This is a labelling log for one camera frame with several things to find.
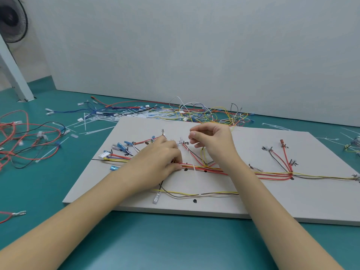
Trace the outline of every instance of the person's left hand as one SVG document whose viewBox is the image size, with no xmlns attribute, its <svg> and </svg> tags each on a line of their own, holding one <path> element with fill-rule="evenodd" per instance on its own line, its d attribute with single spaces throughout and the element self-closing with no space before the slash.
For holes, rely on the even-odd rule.
<svg viewBox="0 0 360 270">
<path fill-rule="evenodd" d="M 118 174 L 129 190 L 135 193 L 150 189 L 172 172 L 181 170 L 179 163 L 182 163 L 182 155 L 177 143 L 160 136 L 113 173 Z"/>
</svg>

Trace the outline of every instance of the white pole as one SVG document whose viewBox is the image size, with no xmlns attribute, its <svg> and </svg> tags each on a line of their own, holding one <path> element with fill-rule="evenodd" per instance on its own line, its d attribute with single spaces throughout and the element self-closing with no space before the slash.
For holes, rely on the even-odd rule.
<svg viewBox="0 0 360 270">
<path fill-rule="evenodd" d="M 21 74 L 2 36 L 0 36 L 0 67 L 0 70 L 4 72 L 20 100 L 30 101 L 34 99 L 34 95 Z"/>
</svg>

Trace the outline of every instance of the metal crimp terminal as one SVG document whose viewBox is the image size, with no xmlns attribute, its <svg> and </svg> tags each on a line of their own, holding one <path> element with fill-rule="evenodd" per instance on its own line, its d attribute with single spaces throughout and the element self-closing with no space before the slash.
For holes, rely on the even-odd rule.
<svg viewBox="0 0 360 270">
<path fill-rule="evenodd" d="M 15 212 L 12 214 L 12 216 L 22 216 L 22 215 L 25 215 L 26 214 L 26 210 L 24 211 L 20 211 L 20 212 Z"/>
</svg>

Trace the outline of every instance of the green table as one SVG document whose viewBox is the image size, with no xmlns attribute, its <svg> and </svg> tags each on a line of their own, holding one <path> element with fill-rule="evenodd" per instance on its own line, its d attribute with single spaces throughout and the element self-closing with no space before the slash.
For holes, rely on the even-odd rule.
<svg viewBox="0 0 360 270">
<path fill-rule="evenodd" d="M 51 77 L 29 84 L 36 100 L 17 103 L 12 89 L 0 92 L 0 114 L 23 109 L 30 122 L 55 120 L 70 125 L 81 114 L 47 116 L 45 108 L 74 110 L 89 94 L 57 91 Z M 122 99 L 97 96 L 114 103 Z M 360 128 L 255 115 L 246 127 L 280 125 L 295 131 L 309 131 L 315 137 L 339 138 L 349 144 Z M 87 131 L 113 125 L 98 121 Z M 0 173 L 0 211 L 27 214 L 0 224 L 0 248 L 5 247 L 63 208 L 62 200 L 110 130 L 70 137 L 52 158 L 25 169 L 5 166 Z M 360 172 L 360 158 L 343 146 L 320 141 Z M 303 227 L 345 268 L 360 265 L 360 227 L 303 223 Z M 176 216 L 132 212 L 111 212 L 63 263 L 61 269 L 276 269 L 259 232 L 251 220 Z"/>
</svg>

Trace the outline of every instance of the gray wall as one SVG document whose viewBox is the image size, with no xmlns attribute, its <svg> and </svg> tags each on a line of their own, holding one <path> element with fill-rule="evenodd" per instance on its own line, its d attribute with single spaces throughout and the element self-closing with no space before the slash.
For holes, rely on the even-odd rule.
<svg viewBox="0 0 360 270">
<path fill-rule="evenodd" d="M 360 126 L 360 0 L 28 0 L 57 89 Z"/>
</svg>

